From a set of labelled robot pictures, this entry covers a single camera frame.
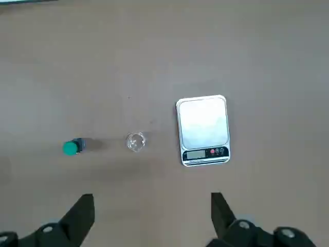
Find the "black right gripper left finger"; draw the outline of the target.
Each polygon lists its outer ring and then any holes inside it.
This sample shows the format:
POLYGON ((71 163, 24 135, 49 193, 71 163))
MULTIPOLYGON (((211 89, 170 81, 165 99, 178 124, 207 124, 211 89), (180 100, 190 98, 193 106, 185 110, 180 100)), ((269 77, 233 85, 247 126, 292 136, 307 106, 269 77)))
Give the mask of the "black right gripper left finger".
POLYGON ((1 232, 1 246, 81 246, 94 222, 94 196, 87 193, 58 222, 42 225, 26 237, 1 232))

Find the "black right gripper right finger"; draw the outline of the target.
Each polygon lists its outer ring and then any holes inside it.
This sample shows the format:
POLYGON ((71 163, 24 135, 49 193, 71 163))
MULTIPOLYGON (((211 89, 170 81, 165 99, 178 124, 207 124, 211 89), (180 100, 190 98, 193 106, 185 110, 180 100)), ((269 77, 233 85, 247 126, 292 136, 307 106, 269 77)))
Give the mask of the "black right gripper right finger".
POLYGON ((303 231, 282 226, 269 233, 246 219, 237 219, 220 192, 211 194, 211 220, 217 237, 207 246, 231 247, 312 247, 315 244, 303 231))

